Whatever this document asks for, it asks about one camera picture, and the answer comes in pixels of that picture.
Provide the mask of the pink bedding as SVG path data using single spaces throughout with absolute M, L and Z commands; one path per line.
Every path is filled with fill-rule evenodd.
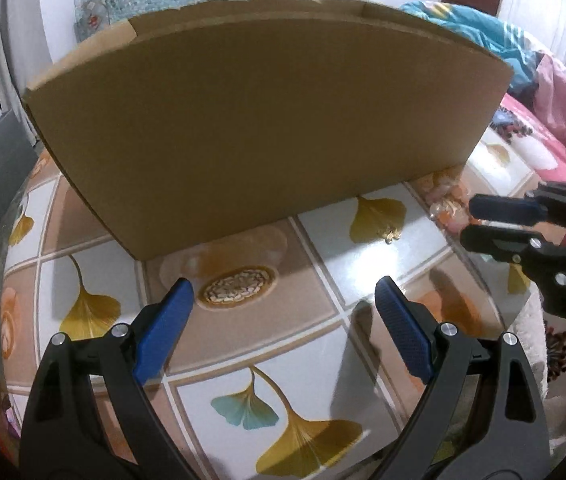
M 566 182 L 566 66 L 550 54 L 537 66 L 532 104 L 506 94 L 504 120 L 490 127 L 546 181 Z

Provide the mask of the fluffy white green rug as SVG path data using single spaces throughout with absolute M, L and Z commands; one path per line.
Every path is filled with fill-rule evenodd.
M 542 310 L 540 295 L 530 298 L 509 327 L 524 348 L 546 413 L 551 463 L 566 456 L 566 319 Z

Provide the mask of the gold butterfly charm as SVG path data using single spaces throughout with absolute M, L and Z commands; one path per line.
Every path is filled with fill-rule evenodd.
M 402 228 L 396 228 L 396 226 L 387 226 L 387 229 L 383 231 L 381 237 L 387 245 L 391 245 L 399 240 L 401 234 Z

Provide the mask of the blue blanket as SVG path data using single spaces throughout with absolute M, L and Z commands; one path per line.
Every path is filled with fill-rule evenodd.
M 506 62 L 513 70 L 508 90 L 511 96 L 534 92 L 538 88 L 537 67 L 542 58 L 541 50 L 521 27 L 454 3 L 419 0 L 403 4 L 400 10 L 469 39 Z

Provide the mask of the ginkgo pattern tablecloth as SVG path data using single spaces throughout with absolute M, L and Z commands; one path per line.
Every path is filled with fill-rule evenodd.
M 460 169 L 141 262 L 42 154 L 5 263 L 10 433 L 20 433 L 55 333 L 100 336 L 188 278 L 192 314 L 146 390 L 194 470 L 206 479 L 363 477 L 424 389 L 374 309 L 376 281 L 389 275 L 436 318 L 497 336 L 533 284 L 514 264 L 463 252 L 456 229 L 472 195 L 520 196 L 542 180 L 488 129 Z M 391 245 L 387 226 L 402 228 Z

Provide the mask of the brown cardboard box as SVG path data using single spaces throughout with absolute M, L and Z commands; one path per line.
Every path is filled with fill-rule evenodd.
M 208 0 L 82 41 L 25 110 L 138 260 L 468 159 L 513 72 L 365 0 Z

